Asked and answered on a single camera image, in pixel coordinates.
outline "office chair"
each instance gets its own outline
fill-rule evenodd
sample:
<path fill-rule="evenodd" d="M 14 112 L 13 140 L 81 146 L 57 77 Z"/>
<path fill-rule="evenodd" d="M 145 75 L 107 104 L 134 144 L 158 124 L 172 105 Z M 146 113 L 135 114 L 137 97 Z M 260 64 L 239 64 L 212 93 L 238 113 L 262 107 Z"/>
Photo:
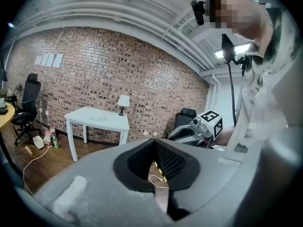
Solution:
<path fill-rule="evenodd" d="M 30 132 L 32 131 L 40 131 L 40 129 L 36 129 L 30 122 L 34 122 L 34 119 L 37 116 L 36 110 L 36 99 L 41 87 L 41 83 L 37 81 L 37 74 L 29 74 L 27 77 L 27 81 L 25 82 L 24 94 L 22 98 L 22 109 L 17 110 L 13 120 L 11 121 L 13 125 L 20 126 L 20 129 L 15 129 L 14 131 L 17 135 L 15 140 L 15 145 L 18 144 L 18 140 L 24 135 L 27 134 L 32 139 Z"/>
<path fill-rule="evenodd" d="M 196 111 L 190 108 L 182 108 L 175 116 L 174 129 L 185 124 L 189 124 L 197 116 Z"/>

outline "wall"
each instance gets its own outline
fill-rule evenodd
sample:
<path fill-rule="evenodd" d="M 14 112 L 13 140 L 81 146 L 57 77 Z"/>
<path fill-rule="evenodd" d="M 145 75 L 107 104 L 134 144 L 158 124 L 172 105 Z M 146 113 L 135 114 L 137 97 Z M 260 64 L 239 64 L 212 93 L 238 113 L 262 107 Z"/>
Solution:
<path fill-rule="evenodd" d="M 220 91 L 217 96 L 217 103 L 216 103 L 216 112 L 223 117 L 223 128 L 227 128 L 233 126 L 233 119 L 232 119 L 232 90 L 231 90 L 231 81 L 228 78 L 218 78 L 221 83 Z M 241 77 L 233 77 L 233 90 L 234 90 L 234 97 L 235 97 L 235 107 L 237 106 L 239 92 L 241 88 L 242 78 Z M 212 99 L 213 95 L 213 85 L 210 84 L 208 97 L 207 97 L 207 104 Z"/>
<path fill-rule="evenodd" d="M 60 68 L 34 65 L 36 55 L 64 53 Z M 136 38 L 99 28 L 68 27 L 39 32 L 18 40 L 8 64 L 9 87 L 24 84 L 37 73 L 45 124 L 66 131 L 64 115 L 83 106 L 119 112 L 121 94 L 129 95 L 128 141 L 164 137 L 183 107 L 202 112 L 208 84 L 188 66 L 159 48 Z M 74 135 L 82 127 L 73 124 Z M 118 142 L 119 134 L 88 130 L 88 138 Z"/>

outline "plastic bottle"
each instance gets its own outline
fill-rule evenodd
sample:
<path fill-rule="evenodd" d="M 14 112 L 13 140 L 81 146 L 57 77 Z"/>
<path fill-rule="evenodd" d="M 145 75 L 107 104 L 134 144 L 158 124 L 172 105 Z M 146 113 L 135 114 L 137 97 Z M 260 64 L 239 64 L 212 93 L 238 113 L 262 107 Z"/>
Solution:
<path fill-rule="evenodd" d="M 43 138 L 43 143 L 44 143 L 45 145 L 47 145 L 46 139 L 47 139 L 50 135 L 51 135 L 51 133 L 50 133 L 48 130 L 46 130 L 46 131 L 45 131 L 44 138 Z"/>
<path fill-rule="evenodd" d="M 47 143 L 47 145 L 48 145 L 49 148 L 53 147 L 50 135 L 47 135 L 45 137 L 45 141 L 46 141 L 46 143 Z"/>
<path fill-rule="evenodd" d="M 31 150 L 28 146 L 25 146 L 25 149 L 27 150 L 27 152 L 28 152 L 30 155 L 33 154 L 32 150 Z"/>
<path fill-rule="evenodd" d="M 58 148 L 58 142 L 55 135 L 53 136 L 53 145 L 55 146 L 55 148 Z"/>
<path fill-rule="evenodd" d="M 51 135 L 52 140 L 53 140 L 54 137 L 55 137 L 56 140 L 57 140 L 56 130 L 55 130 L 55 128 L 53 127 L 53 125 L 51 125 L 50 132 L 51 132 L 51 134 L 52 134 L 52 135 Z"/>

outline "lamp base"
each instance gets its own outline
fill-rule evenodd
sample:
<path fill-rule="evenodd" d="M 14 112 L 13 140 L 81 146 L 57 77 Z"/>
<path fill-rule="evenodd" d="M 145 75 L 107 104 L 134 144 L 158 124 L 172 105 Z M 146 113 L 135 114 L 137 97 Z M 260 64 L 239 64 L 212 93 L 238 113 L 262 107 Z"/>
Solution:
<path fill-rule="evenodd" d="M 119 116 L 124 116 L 123 114 L 123 109 L 125 109 L 124 107 L 121 107 L 121 112 L 119 113 Z"/>

